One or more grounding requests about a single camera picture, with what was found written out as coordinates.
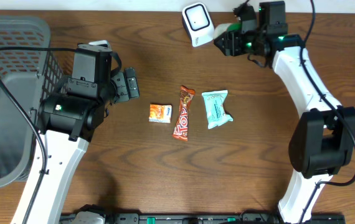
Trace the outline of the green lid jar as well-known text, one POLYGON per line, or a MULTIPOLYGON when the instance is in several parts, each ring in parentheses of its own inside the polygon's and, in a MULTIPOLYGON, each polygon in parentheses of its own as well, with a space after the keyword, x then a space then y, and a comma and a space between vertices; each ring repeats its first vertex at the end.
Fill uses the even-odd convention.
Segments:
POLYGON ((219 24, 215 29, 214 29, 214 35, 213 38, 216 39, 220 35, 222 35, 225 31, 230 31, 230 30, 240 30, 241 29, 241 23, 236 22, 236 23, 225 23, 225 24, 219 24))

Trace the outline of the orange tissue packet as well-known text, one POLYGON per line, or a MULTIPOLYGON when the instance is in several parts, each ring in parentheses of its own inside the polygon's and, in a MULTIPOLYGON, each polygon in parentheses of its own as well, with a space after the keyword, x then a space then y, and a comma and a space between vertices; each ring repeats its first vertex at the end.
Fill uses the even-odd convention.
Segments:
POLYGON ((171 105, 154 105, 149 107, 149 122, 170 123, 172 115, 171 105))

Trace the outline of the red Top chocolate bar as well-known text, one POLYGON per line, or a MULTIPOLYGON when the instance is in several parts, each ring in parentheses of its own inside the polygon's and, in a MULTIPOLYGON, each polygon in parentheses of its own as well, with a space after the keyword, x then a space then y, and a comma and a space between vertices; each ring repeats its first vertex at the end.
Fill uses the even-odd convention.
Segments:
POLYGON ((175 139, 182 141, 188 140, 189 106, 195 93, 194 90, 188 89, 185 86, 180 87, 179 116, 173 131, 173 138, 175 139))

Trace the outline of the teal snack packet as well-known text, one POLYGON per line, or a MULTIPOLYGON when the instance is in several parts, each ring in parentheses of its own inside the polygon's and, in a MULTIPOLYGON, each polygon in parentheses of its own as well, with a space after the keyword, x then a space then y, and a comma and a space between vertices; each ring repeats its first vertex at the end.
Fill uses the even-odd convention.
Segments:
POLYGON ((227 90, 208 91, 202 93, 206 108, 208 129, 212 129, 217 126, 222 126, 226 122, 234 120, 231 115, 225 112, 224 109, 224 101, 227 95, 227 90))

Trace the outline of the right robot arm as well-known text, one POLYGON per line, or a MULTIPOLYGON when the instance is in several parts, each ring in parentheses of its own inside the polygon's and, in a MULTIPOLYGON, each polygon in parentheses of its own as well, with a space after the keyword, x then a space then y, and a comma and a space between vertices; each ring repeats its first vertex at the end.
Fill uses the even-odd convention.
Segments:
POLYGON ((322 189, 355 161, 355 108, 343 106, 326 88, 306 48, 307 38, 290 34, 283 1, 244 2, 237 22, 217 26, 214 45, 226 56, 246 55, 271 68, 286 86, 299 116, 288 153, 293 173, 278 203, 280 223, 309 223, 322 189))

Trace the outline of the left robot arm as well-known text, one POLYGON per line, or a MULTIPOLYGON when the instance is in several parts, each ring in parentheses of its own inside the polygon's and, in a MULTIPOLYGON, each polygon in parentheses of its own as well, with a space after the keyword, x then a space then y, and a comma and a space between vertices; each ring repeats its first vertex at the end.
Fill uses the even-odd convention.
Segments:
POLYGON ((36 146, 13 223, 58 223, 75 170, 108 106, 138 98, 134 68, 123 68, 106 40, 78 45, 73 73, 40 103, 36 146))

